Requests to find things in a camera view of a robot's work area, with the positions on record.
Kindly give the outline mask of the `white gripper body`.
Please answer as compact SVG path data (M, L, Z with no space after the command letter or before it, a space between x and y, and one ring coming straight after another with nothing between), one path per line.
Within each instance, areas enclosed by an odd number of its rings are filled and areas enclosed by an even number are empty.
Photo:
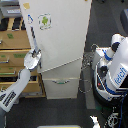
M41 60L41 52L36 52L34 49L31 49L24 58L24 66L33 71L37 68Z

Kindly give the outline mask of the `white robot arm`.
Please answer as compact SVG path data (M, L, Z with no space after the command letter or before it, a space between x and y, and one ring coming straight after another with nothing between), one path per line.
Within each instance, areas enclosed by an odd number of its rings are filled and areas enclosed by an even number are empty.
M10 111L14 102L27 86L31 71L35 70L41 60L40 50L30 50L24 58L25 68L19 72L19 77L15 83L5 91L0 91L0 128L6 127L6 113Z

